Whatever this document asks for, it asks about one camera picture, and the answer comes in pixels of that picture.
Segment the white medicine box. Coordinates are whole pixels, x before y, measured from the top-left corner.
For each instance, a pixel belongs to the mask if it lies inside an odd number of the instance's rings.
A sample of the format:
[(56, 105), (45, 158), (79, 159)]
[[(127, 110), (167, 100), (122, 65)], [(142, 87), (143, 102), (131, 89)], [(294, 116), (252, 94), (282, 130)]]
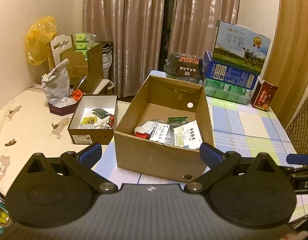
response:
[(174, 128), (174, 145), (198, 150), (202, 144), (200, 130), (196, 120)]

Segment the silver green foil pouch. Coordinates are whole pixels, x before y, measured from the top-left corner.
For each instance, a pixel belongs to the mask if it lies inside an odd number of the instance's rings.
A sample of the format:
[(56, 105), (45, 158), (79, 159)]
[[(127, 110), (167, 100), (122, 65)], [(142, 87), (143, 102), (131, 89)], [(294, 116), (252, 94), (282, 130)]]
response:
[(187, 116), (179, 116), (179, 117), (168, 118), (168, 122), (167, 122), (167, 124), (169, 124), (171, 128), (176, 128), (176, 127), (185, 125), (187, 123), (188, 123), (188, 117)]

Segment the long white ointment box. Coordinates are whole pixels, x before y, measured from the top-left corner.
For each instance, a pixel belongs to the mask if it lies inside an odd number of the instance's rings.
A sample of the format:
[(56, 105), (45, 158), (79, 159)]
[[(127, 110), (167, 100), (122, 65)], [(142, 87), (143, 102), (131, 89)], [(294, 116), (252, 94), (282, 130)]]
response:
[(151, 141), (162, 144), (172, 145), (174, 143), (174, 135), (169, 124), (157, 122), (150, 137)]

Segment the red candy packet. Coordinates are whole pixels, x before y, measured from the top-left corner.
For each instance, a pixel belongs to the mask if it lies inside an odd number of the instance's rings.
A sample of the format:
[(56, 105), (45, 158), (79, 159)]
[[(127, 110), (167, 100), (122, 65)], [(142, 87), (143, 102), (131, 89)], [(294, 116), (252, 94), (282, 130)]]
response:
[(145, 139), (145, 140), (148, 140), (150, 139), (150, 135), (147, 134), (147, 133), (140, 133), (140, 132), (134, 132), (134, 135), (138, 138), (141, 138), (141, 139)]

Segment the white plastic spoon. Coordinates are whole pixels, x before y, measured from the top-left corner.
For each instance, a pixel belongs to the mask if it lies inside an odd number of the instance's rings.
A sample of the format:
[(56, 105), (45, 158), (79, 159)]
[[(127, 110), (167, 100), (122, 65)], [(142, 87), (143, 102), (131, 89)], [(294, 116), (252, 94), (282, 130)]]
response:
[(147, 133), (147, 134), (151, 135), (156, 123), (157, 123), (156, 121), (147, 121), (143, 125), (137, 126), (134, 129), (134, 132)]

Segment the quilted olive chair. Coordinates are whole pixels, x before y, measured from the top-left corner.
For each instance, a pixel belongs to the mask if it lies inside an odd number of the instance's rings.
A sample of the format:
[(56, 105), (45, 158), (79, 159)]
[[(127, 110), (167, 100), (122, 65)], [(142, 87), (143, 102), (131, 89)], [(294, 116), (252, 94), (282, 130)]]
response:
[(285, 131), (296, 153), (308, 154), (308, 96)]

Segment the shoe box with items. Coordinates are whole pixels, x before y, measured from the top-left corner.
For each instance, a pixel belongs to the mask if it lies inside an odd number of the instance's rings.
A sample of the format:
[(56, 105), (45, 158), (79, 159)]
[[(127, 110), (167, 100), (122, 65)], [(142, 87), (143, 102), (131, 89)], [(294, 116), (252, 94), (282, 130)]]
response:
[(116, 127), (116, 95), (83, 95), (68, 126), (72, 142), (90, 145), (95, 142), (108, 145)]

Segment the blue milk carton box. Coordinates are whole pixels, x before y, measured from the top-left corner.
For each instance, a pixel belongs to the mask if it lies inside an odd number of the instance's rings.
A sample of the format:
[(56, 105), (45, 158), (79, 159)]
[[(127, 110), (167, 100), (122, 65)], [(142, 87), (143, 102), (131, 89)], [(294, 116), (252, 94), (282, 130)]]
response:
[(205, 51), (202, 64), (204, 68), (204, 76), (207, 79), (221, 81), (249, 90), (253, 90), (258, 79), (258, 75), (212, 61), (211, 53), (209, 51)]

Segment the wooden door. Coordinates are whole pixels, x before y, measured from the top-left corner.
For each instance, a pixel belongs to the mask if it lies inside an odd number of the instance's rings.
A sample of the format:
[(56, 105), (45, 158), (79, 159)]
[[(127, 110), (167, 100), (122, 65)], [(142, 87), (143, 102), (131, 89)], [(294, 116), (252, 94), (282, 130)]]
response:
[(286, 127), (308, 85), (308, 0), (280, 0), (264, 79), (278, 88), (271, 109)]

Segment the black Hongli box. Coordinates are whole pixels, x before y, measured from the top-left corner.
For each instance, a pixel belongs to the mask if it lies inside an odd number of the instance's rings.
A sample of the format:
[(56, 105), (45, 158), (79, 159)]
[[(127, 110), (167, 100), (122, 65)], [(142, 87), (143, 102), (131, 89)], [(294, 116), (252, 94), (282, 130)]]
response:
[(203, 85), (203, 60), (195, 55), (171, 53), (164, 65), (167, 77)]

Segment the cow milk carton box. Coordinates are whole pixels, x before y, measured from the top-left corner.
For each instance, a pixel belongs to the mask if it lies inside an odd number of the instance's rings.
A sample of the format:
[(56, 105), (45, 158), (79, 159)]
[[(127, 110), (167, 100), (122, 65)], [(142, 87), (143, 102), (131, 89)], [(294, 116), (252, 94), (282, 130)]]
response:
[(218, 21), (216, 27), (212, 60), (260, 75), (271, 40), (246, 27), (223, 21)]

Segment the white wooden chair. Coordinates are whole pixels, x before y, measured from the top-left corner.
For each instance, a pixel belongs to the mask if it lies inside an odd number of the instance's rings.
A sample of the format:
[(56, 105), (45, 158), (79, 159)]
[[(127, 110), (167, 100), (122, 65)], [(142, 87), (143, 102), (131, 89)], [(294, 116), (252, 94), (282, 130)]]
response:
[(61, 53), (74, 45), (74, 38), (72, 35), (59, 35), (52, 41), (47, 42), (47, 59), (49, 70), (53, 70), (61, 62)]

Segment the green tissue packs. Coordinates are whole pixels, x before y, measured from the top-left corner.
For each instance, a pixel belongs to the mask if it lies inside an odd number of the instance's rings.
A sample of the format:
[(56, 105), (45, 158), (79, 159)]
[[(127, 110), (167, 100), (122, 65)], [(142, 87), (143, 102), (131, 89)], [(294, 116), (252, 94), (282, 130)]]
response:
[(75, 51), (82, 52), (87, 58), (87, 50), (92, 47), (91, 33), (77, 33), (75, 34)]

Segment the yellow plastic bag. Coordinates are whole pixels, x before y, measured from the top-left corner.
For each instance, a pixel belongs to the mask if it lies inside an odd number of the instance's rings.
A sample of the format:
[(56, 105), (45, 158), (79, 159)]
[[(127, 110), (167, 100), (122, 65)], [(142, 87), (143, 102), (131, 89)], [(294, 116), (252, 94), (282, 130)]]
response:
[(47, 60), (47, 43), (58, 35), (56, 20), (44, 16), (35, 22), (25, 37), (25, 58), (31, 65), (41, 66)]

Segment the beige curtain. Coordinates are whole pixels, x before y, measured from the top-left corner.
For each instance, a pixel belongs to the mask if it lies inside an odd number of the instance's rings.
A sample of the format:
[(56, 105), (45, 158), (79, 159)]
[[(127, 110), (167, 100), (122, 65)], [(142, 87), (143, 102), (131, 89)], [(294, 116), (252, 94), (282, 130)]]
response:
[(159, 67), (162, 40), (169, 53), (202, 57), (214, 44), (218, 20), (236, 23), (240, 0), (83, 0), (83, 30), (114, 44), (110, 78), (119, 97), (134, 96)]

